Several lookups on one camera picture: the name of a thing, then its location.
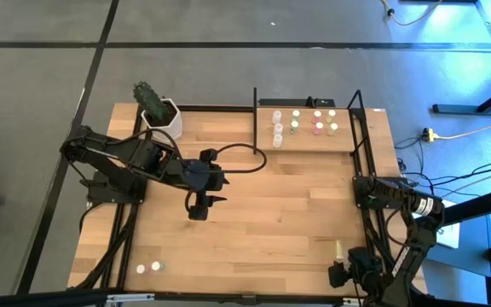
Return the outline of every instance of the wooden table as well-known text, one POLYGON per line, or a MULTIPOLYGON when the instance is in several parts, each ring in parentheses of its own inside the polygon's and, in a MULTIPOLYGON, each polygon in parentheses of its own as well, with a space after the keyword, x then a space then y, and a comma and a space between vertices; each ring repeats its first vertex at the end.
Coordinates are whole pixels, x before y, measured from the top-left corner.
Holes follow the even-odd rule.
MULTIPOLYGON (((116 104, 107 134, 129 136, 136 109, 136 104, 116 104)), ((177 142, 183 156, 198 158, 206 148, 252 143, 252 116, 183 112, 183 135, 177 142)), ((367 124, 378 176, 400 176, 385 111, 367 109, 367 124)), ((228 201, 216 203, 206 222, 188 220, 184 191, 149 182, 125 290, 354 297, 351 281, 333 289, 327 276, 336 240, 345 258, 347 249, 365 245, 351 184, 352 158, 348 153, 267 155, 261 171, 226 176, 230 185, 213 194, 228 201), (138 264, 150 267, 153 261, 163 263, 164 270, 136 273, 138 264)), ((232 148, 216 161, 223 169, 249 169, 261 162, 262 157, 247 148, 232 148)), ((115 207, 102 205, 85 218, 69 286, 82 281, 106 251, 115 207)), ((389 231, 398 240, 405 239, 405 230, 399 215, 391 220, 389 231)), ((394 257, 399 249, 391 246, 394 257)), ((111 285, 116 283, 119 255, 115 259, 111 285)), ((425 292, 421 271, 414 285, 425 292)))

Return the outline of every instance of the white flower pot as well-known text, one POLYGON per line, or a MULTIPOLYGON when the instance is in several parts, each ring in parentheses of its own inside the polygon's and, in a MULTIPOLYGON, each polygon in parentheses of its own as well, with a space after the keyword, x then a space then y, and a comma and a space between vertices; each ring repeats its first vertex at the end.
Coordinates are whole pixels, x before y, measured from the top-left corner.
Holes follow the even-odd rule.
MULTIPOLYGON (((145 125, 147 125, 147 127, 149 129, 157 128, 157 129, 164 130, 174 140, 177 140, 178 138, 181 137, 181 134, 183 133, 183 122, 181 120, 181 111, 179 111, 179 108, 177 108, 176 104, 170 98, 164 98, 164 99, 161 99, 161 101, 165 102, 165 103, 170 103, 177 111, 177 114, 174 117, 174 119, 171 120, 171 123, 167 126, 153 127, 149 124, 149 121, 147 120, 147 116, 146 116, 145 111, 142 112, 143 122, 145 123, 145 125)), ((170 143, 170 141, 168 140, 168 138, 166 136, 164 136, 162 133, 156 132, 156 131, 153 132, 153 139, 156 141, 159 141, 159 142, 167 143, 167 144, 170 143)))

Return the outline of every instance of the white bottle cap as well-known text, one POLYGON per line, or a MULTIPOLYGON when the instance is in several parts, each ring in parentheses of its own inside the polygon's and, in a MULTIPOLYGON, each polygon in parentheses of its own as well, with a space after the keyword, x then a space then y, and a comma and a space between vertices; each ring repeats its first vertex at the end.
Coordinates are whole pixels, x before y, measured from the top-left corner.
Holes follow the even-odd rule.
POLYGON ((280 121, 281 121, 281 111, 274 111, 274 113, 272 114, 272 123, 276 125, 280 121))
POLYGON ((145 272, 145 265, 143 264, 138 265, 136 268, 136 272, 137 274, 143 274, 143 272, 145 272))
POLYGON ((274 145, 275 148, 280 148, 281 143, 283 143, 283 136, 281 135, 275 135, 274 136, 274 141, 272 142, 272 145, 274 145))
POLYGON ((274 126, 274 135, 281 134, 283 132, 283 125, 282 124, 276 124, 274 126))
POLYGON ((162 270, 162 268, 164 267, 164 265, 162 265, 160 262, 158 261, 155 261, 153 262, 153 264, 151 264, 151 269, 153 270, 162 270))

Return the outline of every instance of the succulent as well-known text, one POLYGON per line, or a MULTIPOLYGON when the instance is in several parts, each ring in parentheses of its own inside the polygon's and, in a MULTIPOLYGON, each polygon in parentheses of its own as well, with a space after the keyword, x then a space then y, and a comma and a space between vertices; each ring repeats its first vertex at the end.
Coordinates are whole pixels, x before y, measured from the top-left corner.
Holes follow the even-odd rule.
POLYGON ((134 84, 134 98, 152 119, 165 122, 170 116, 166 105, 147 82, 140 81, 134 84))

